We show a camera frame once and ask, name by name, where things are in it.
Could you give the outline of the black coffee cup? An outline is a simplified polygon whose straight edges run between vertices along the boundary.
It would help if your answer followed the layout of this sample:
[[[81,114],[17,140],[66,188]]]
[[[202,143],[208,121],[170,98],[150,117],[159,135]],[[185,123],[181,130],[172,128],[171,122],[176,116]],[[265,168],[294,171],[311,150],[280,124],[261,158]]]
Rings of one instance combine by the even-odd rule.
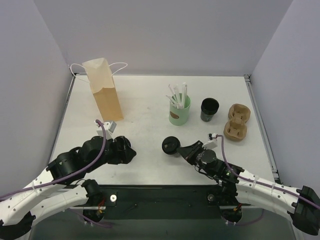
[[[180,158],[181,154],[179,152],[169,152],[167,153],[168,156],[170,156],[171,158]]]

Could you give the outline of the green straw holder cup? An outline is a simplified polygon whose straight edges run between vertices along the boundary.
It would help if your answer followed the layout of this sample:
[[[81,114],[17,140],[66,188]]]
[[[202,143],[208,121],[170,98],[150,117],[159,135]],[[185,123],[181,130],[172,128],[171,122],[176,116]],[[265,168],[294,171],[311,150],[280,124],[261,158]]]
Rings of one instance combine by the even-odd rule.
[[[182,126],[184,125],[189,118],[191,106],[191,99],[189,96],[185,99],[185,105],[183,109],[176,108],[172,101],[169,102],[169,115],[168,119],[171,124],[174,126]]]

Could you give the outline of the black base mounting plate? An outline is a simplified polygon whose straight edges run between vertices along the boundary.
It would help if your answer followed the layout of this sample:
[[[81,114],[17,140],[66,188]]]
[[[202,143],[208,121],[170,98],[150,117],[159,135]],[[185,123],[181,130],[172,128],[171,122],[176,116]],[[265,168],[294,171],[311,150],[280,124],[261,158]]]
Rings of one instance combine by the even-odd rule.
[[[213,220],[243,208],[218,185],[101,185],[104,219]]]

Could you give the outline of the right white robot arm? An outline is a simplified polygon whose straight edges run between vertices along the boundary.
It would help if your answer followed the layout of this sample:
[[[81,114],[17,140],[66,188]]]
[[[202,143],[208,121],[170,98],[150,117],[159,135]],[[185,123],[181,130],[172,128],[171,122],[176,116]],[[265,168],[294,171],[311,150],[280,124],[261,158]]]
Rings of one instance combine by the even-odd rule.
[[[308,186],[285,186],[266,180],[248,170],[218,159],[201,141],[179,147],[177,152],[200,173],[214,180],[222,189],[227,204],[257,206],[288,219],[298,230],[312,236],[320,232],[320,198]]]

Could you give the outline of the brown paper bag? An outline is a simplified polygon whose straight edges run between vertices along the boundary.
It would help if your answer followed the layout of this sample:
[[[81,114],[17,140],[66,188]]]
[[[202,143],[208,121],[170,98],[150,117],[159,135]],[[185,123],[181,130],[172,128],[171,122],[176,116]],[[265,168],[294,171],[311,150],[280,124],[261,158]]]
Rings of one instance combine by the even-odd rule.
[[[111,66],[115,65],[115,63],[110,64],[106,58],[101,57],[85,61],[82,64],[72,63],[69,67],[71,74],[76,79],[89,84],[100,115],[105,122],[116,122],[124,119],[116,90],[114,74],[126,68],[128,64],[125,62],[121,62],[120,64],[123,67],[113,72]],[[85,70],[87,80],[83,76],[77,76],[74,73],[74,66]]]

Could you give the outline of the black cup lid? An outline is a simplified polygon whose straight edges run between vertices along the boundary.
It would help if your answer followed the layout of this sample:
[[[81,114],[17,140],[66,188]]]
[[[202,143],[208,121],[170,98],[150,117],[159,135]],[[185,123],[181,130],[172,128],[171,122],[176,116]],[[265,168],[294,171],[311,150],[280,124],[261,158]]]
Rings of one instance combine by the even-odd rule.
[[[161,148],[163,152],[167,155],[175,155],[178,153],[178,148],[181,146],[179,139],[175,136],[166,137],[162,144]]]

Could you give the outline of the brown pulp cup carrier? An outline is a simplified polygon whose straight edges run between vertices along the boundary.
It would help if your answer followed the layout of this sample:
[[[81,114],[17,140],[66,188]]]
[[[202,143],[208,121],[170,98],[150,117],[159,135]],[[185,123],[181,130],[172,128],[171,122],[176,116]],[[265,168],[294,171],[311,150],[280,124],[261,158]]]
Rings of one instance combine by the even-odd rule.
[[[224,126],[224,136],[234,142],[242,141],[247,135],[246,123],[250,119],[250,109],[239,103],[233,104],[228,111],[228,121]]]

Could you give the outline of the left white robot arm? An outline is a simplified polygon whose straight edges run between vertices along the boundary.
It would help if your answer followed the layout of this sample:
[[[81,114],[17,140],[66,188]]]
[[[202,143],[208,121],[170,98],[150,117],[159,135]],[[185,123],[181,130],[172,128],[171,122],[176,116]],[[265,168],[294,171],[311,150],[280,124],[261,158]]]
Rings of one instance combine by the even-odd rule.
[[[104,164],[128,164],[136,156],[124,136],[94,136],[81,147],[61,153],[25,188],[0,203],[0,238],[15,240],[45,218],[78,205],[97,206],[104,199],[99,184],[87,179],[74,189],[52,196]]]

